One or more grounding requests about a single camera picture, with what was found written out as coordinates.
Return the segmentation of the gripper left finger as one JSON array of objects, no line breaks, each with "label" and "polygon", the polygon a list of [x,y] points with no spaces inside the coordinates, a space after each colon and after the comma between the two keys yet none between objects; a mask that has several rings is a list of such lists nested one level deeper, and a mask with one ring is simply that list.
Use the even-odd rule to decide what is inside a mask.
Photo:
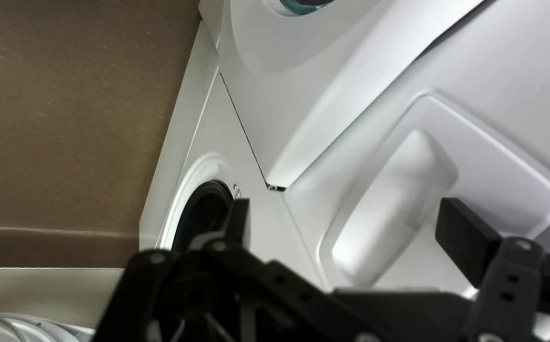
[{"label": "gripper left finger", "polygon": [[333,294],[254,256],[243,246],[249,225],[250,201],[238,199],[223,229],[197,236],[183,255],[136,254],[92,342],[173,342],[195,321],[204,342],[381,342]]}]

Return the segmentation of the white detergent drawer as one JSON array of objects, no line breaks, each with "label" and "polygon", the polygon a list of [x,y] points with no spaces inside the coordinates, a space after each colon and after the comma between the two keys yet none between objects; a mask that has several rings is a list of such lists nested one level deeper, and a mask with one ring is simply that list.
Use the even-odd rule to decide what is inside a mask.
[{"label": "white detergent drawer", "polygon": [[[314,262],[360,169],[419,95],[438,94],[470,111],[550,168],[550,0],[494,0],[393,82],[286,191]],[[550,247],[542,245],[547,253]],[[336,287],[333,295],[381,342],[456,342],[475,294],[438,289]]]}]

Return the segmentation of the clear round plastic container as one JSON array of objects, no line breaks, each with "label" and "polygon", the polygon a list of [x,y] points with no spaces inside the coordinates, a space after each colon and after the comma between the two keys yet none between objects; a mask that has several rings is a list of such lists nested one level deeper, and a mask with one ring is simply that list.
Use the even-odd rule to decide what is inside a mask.
[{"label": "clear round plastic container", "polygon": [[95,329],[37,316],[0,313],[0,342],[91,342]]}]

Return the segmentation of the white washing machine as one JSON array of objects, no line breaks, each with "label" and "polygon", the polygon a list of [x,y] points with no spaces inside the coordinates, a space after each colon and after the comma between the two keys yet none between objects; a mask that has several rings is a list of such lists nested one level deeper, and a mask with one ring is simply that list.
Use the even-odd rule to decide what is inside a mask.
[{"label": "white washing machine", "polygon": [[161,249],[156,243],[182,174],[210,152],[224,156],[238,183],[238,198],[250,201],[243,245],[258,258],[277,260],[325,289],[283,194],[266,188],[220,74],[216,45],[201,22],[141,214],[140,250]]},{"label": "white washing machine", "polygon": [[340,134],[327,124],[355,121],[419,57],[494,3],[336,0],[284,17],[262,0],[223,1],[221,75],[266,185],[284,199]]}]

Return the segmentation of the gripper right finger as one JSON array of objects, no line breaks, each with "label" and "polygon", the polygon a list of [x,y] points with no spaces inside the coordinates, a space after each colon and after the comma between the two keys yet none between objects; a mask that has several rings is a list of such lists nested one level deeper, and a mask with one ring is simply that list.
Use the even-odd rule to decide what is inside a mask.
[{"label": "gripper right finger", "polygon": [[540,342],[536,314],[550,316],[550,253],[523,237],[504,237],[462,200],[443,198],[436,241],[478,290],[461,342]]}]

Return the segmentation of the washing machine glass door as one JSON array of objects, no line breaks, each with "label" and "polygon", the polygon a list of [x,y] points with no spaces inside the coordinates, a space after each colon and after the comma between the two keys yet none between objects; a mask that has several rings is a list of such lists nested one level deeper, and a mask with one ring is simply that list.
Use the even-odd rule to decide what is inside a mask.
[{"label": "washing machine glass door", "polygon": [[271,10],[284,17],[303,17],[319,11],[336,0],[262,0]]}]

